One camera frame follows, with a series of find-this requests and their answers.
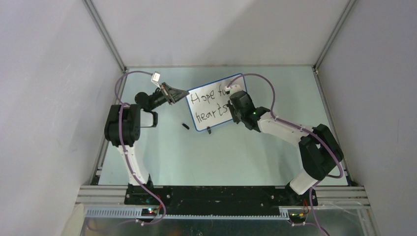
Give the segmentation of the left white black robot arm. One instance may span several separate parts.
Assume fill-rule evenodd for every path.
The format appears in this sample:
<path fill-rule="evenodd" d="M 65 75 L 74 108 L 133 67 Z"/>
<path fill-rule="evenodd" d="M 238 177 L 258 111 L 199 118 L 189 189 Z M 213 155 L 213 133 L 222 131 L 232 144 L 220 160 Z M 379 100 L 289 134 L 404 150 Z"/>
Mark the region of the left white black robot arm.
<path fill-rule="evenodd" d="M 105 139 L 117 148 L 124 160 L 129 185 L 141 186 L 136 198 L 144 205 L 153 203 L 155 191 L 146 186 L 150 183 L 150 173 L 143 159 L 136 153 L 136 142 L 142 129 L 155 128 L 158 125 L 158 113 L 154 109 L 165 103 L 173 105 L 188 95 L 186 90 L 162 83 L 152 94 L 136 94 L 134 104 L 121 103 L 110 107 L 104 128 Z"/>

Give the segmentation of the blue framed whiteboard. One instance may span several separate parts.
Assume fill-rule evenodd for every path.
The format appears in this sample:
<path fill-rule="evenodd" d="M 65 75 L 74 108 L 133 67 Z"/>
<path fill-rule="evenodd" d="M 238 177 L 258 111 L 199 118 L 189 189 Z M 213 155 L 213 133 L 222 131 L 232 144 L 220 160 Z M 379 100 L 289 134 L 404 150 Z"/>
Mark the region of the blue framed whiteboard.
<path fill-rule="evenodd" d="M 241 73 L 235 74 L 208 84 L 190 89 L 186 96 L 187 105 L 196 131 L 205 131 L 232 120 L 231 112 L 227 107 L 229 95 L 226 86 L 233 82 L 246 91 L 245 78 Z"/>

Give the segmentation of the black marker cap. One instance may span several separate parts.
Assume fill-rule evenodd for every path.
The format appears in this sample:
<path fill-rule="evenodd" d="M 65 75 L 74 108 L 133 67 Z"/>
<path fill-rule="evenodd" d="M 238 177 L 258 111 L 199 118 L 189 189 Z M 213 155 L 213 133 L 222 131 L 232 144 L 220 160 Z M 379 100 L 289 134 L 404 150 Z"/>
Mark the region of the black marker cap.
<path fill-rule="evenodd" d="M 185 124 L 185 123 L 182 123 L 182 126 L 183 126 L 184 128 L 186 128 L 187 130 L 189 130 L 189 129 L 190 129 L 190 127 L 189 127 L 187 124 Z"/>

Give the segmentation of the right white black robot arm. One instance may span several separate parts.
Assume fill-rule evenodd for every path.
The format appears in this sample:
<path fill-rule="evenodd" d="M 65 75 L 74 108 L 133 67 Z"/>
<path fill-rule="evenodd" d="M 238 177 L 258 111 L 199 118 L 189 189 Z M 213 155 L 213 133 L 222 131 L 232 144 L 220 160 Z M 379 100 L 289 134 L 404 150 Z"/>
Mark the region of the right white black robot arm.
<path fill-rule="evenodd" d="M 337 168 L 341 178 L 344 175 L 341 161 L 344 154 L 330 129 L 324 125 L 302 126 L 283 120 L 272 110 L 256 108 L 250 95 L 243 91 L 229 91 L 228 108 L 235 123 L 243 123 L 249 130 L 278 137 L 299 149 L 302 170 L 289 183 L 286 192 L 288 203 L 300 205 L 306 198 L 305 192 Z"/>

